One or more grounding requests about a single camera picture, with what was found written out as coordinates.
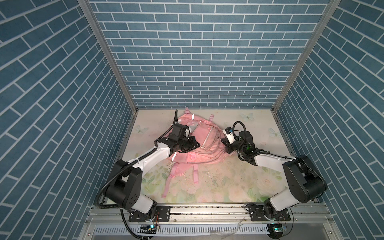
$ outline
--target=brick wallpaper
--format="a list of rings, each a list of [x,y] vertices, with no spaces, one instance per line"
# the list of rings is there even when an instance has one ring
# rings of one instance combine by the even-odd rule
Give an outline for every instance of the brick wallpaper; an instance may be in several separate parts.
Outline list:
[[[384,239],[383,12],[382,0],[342,0],[278,110],[326,179],[344,239]]]
[[[328,0],[91,0],[139,108],[271,108]]]
[[[0,239],[72,239],[131,110],[76,0],[0,1]]]

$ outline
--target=metal bracket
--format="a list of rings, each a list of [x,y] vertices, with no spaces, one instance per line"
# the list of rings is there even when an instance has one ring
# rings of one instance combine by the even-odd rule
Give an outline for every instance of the metal bracket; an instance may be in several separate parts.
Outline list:
[[[250,205],[249,216],[253,222],[269,221],[264,215],[263,205]],[[284,209],[279,215],[280,221],[290,221],[291,216],[289,215],[288,209]]]
[[[169,222],[170,206],[157,206],[155,211],[154,222]],[[139,211],[135,211],[130,214],[129,222],[145,222],[146,218],[140,214]]]

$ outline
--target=floral table mat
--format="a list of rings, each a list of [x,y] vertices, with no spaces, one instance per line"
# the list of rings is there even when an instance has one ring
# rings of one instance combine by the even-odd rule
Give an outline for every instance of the floral table mat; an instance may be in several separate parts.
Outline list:
[[[269,110],[191,109],[191,112],[206,119],[214,114],[213,122],[222,129],[242,121],[256,147],[289,155]],[[179,116],[183,113],[183,109],[179,110]],[[169,128],[173,116],[174,110],[140,110],[123,160],[133,159],[153,148],[154,139]],[[173,178],[167,197],[162,198],[172,165],[172,161],[165,159],[152,168],[142,179],[141,193],[158,203],[260,202],[287,187],[284,174],[240,161],[233,153],[220,163],[199,164],[198,184],[193,181],[193,168]]]

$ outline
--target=backpack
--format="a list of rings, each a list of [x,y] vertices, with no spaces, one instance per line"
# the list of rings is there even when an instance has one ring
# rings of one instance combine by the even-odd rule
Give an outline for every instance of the backpack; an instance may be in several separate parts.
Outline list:
[[[194,183],[199,183],[198,180],[198,164],[213,164],[224,160],[229,154],[225,151],[225,146],[221,142],[225,138],[223,131],[212,122],[214,115],[212,114],[209,120],[206,120],[198,115],[192,114],[188,108],[185,108],[184,114],[178,118],[178,122],[189,126],[191,135],[200,143],[200,147],[187,152],[175,152],[168,157],[175,162],[172,166],[169,177],[166,180],[166,186],[162,198],[167,196],[169,184],[172,178],[182,175],[185,171],[194,168],[193,177]]]

